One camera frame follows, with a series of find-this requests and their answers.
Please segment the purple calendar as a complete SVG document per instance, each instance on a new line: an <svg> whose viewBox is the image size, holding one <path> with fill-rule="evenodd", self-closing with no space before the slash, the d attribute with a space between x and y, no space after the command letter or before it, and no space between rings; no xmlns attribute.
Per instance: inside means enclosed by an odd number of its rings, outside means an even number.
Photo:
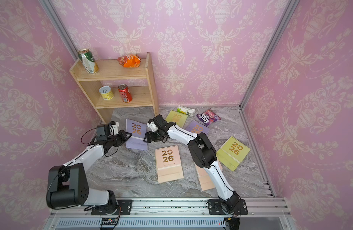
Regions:
<svg viewBox="0 0 353 230"><path fill-rule="evenodd" d="M195 120L192 121L189 125L187 125L185 130L187 130L191 133L195 133L195 134L199 134L199 133L203 132L206 135L210 132L210 129L208 127L206 127L205 125L203 125Z"/></svg>
<svg viewBox="0 0 353 230"><path fill-rule="evenodd" d="M132 136L126 142L126 147L134 150L148 151L148 144L144 142L146 124L126 119L126 132Z"/></svg>

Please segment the pink calendar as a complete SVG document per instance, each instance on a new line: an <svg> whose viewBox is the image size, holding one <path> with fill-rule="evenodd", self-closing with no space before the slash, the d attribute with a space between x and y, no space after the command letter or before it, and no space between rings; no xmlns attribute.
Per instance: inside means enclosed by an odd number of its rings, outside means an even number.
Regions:
<svg viewBox="0 0 353 230"><path fill-rule="evenodd" d="M177 145L155 150L158 183L166 183L184 178Z"/></svg>
<svg viewBox="0 0 353 230"><path fill-rule="evenodd" d="M197 170L198 180L201 186L201 191L206 191L215 188L214 183L212 182L210 176L205 171L204 168L200 168L195 164L195 168Z"/></svg>

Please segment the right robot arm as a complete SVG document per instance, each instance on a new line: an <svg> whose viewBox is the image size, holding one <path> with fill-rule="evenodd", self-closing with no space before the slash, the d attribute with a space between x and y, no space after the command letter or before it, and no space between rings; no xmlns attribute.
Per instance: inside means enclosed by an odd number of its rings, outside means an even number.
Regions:
<svg viewBox="0 0 353 230"><path fill-rule="evenodd" d="M222 209L227 214L242 214L242 199L229 185L218 163L217 151L203 132L199 134L187 131L176 122L167 122L161 115L149 120L147 126L151 129L145 134L144 142L166 142L174 139L186 145L194 163L205 170L212 180L221 201Z"/></svg>

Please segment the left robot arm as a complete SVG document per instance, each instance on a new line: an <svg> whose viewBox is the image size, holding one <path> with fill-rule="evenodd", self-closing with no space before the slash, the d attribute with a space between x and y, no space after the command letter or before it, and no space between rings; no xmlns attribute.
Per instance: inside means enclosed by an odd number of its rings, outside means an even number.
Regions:
<svg viewBox="0 0 353 230"><path fill-rule="evenodd" d="M119 129L118 122L98 125L96 135L87 143L83 152L69 162L49 170L46 204L52 210L83 206L94 215L121 214L114 192L92 189L88 185L86 172L113 147L126 143L132 134Z"/></svg>

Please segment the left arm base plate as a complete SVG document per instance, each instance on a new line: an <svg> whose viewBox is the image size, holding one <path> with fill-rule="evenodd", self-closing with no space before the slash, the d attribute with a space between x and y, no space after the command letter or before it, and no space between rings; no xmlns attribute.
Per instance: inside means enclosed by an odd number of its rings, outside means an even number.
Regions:
<svg viewBox="0 0 353 230"><path fill-rule="evenodd" d="M132 200L131 199L121 199L117 200L116 204L95 206L92 208L91 215L100 216L100 215L120 215L128 216L131 213Z"/></svg>

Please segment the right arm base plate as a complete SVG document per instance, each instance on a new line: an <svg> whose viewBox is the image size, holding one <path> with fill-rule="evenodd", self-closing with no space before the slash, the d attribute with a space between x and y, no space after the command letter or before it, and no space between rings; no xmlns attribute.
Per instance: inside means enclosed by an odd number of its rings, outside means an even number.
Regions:
<svg viewBox="0 0 353 230"><path fill-rule="evenodd" d="M220 199L209 199L206 203L206 208L210 215L247 215L247 205L245 200L239 199L235 204L229 206L223 200Z"/></svg>

